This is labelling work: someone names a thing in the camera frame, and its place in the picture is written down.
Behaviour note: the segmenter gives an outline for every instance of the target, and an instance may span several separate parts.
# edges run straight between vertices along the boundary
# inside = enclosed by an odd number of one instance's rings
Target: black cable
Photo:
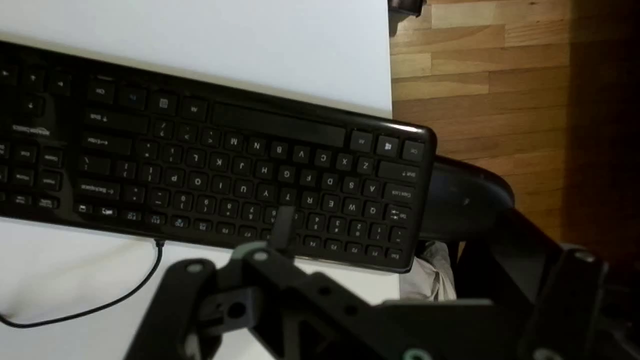
[[[77,318],[82,318],[82,317],[87,316],[87,315],[95,314],[98,311],[102,311],[102,310],[108,309],[111,306],[115,306],[115,305],[127,300],[128,298],[132,297],[135,293],[138,292],[138,290],[142,289],[142,287],[144,287],[144,285],[146,285],[149,282],[151,277],[155,274],[156,270],[158,269],[158,266],[160,265],[160,261],[162,260],[162,248],[163,247],[164,247],[164,240],[156,240],[156,248],[157,248],[156,262],[154,263],[154,266],[151,268],[151,270],[149,271],[147,276],[142,280],[141,283],[139,283],[135,288],[133,288],[133,290],[131,290],[130,292],[126,293],[122,297],[117,298],[116,300],[114,300],[112,302],[108,302],[107,304],[100,305],[98,307],[94,307],[93,309],[82,311],[81,313],[62,316],[60,318],[55,318],[55,319],[51,319],[51,320],[45,320],[45,321],[41,321],[41,322],[15,323],[15,322],[3,317],[2,315],[0,315],[0,322],[5,324],[5,325],[7,325],[7,326],[9,326],[9,327],[14,327],[16,329],[32,329],[34,327],[40,327],[40,326],[45,326],[45,325],[51,325],[51,324],[54,324],[54,323],[61,323],[61,322],[69,321],[69,320],[75,320]]]

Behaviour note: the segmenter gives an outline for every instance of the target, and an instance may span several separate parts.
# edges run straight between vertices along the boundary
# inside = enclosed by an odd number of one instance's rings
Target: space bar
[[[337,126],[318,124],[317,122],[293,117],[221,104],[216,105],[213,122],[221,126],[256,131],[258,133],[334,147],[342,147],[344,145],[344,136],[346,134],[343,128]]]

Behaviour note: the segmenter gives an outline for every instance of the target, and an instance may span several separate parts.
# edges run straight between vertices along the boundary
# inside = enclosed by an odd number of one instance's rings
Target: keyboard brand logo
[[[28,126],[14,125],[13,130],[18,131],[20,133],[51,136],[51,132],[44,127],[28,127]]]

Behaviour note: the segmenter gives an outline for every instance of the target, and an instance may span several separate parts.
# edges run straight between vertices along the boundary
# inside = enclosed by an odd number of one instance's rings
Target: wooden floor
[[[629,266],[640,259],[636,3],[429,0],[390,38],[394,118],[503,176],[553,239]]]

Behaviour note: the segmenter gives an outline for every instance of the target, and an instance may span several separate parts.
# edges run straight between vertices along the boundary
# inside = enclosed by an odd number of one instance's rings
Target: keyboard
[[[0,216],[410,269],[432,130],[0,42]]]

